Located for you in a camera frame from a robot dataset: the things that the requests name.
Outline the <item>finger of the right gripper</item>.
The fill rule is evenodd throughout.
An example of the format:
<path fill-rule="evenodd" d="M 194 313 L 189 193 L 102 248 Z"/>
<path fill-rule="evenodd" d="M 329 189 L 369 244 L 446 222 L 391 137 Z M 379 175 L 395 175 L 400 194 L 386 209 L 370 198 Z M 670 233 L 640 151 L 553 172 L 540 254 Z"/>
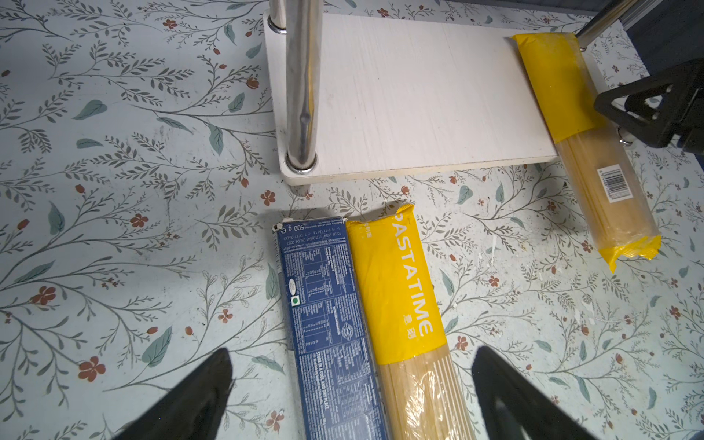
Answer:
<path fill-rule="evenodd" d="M 651 148 L 701 149 L 703 60 L 600 93 L 594 109 Z"/>

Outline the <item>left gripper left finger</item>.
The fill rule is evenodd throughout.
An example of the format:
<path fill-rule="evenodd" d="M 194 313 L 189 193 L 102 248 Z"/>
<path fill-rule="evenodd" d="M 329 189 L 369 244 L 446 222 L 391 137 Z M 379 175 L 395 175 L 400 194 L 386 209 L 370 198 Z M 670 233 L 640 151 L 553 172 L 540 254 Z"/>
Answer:
<path fill-rule="evenodd" d="M 228 351 L 216 350 L 118 439 L 215 439 L 232 389 Z"/>

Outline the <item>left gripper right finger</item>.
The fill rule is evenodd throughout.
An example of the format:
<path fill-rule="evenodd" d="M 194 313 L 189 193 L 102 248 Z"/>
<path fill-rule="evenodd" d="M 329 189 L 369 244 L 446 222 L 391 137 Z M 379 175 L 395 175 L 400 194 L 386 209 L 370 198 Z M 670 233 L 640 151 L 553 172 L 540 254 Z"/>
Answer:
<path fill-rule="evenodd" d="M 477 350 L 471 371 L 490 439 L 593 438 L 488 346 Z"/>

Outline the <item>yellow Pastatime spaghetti bag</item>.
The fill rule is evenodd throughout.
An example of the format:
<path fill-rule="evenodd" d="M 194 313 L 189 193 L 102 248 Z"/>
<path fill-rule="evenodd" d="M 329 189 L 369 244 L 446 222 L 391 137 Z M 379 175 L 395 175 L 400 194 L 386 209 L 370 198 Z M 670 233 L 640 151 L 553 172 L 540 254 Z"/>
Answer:
<path fill-rule="evenodd" d="M 392 437 L 474 438 L 414 206 L 346 232 Z"/>

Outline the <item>yellow spaghetti bag with barcode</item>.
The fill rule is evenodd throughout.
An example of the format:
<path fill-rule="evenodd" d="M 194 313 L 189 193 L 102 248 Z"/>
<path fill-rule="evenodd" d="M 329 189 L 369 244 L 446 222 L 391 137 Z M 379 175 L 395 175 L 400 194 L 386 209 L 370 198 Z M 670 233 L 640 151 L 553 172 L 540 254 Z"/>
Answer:
<path fill-rule="evenodd" d="M 594 104 L 598 89 L 575 35 L 513 36 L 544 122 L 599 254 L 655 258 L 662 236 L 616 127 Z"/>

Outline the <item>blue pasta box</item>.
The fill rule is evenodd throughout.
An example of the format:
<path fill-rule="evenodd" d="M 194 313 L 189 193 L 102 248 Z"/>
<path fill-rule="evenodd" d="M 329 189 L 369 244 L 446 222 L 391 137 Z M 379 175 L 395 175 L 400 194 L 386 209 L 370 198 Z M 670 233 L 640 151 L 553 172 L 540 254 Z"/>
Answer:
<path fill-rule="evenodd" d="M 344 219 L 287 219 L 273 232 L 306 437 L 388 438 Z"/>

